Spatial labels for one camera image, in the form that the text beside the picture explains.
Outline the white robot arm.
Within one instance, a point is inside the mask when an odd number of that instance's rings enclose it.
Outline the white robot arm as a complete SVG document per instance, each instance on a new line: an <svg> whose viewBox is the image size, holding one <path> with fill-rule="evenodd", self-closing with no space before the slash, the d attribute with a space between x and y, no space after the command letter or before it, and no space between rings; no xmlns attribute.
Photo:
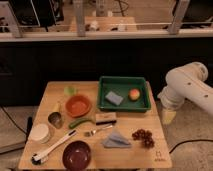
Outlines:
<svg viewBox="0 0 213 171"><path fill-rule="evenodd" d="M167 85L158 94L164 125L172 122L186 99L213 115L213 88L205 83L207 78L208 69L201 62L176 67L166 74Z"/></svg>

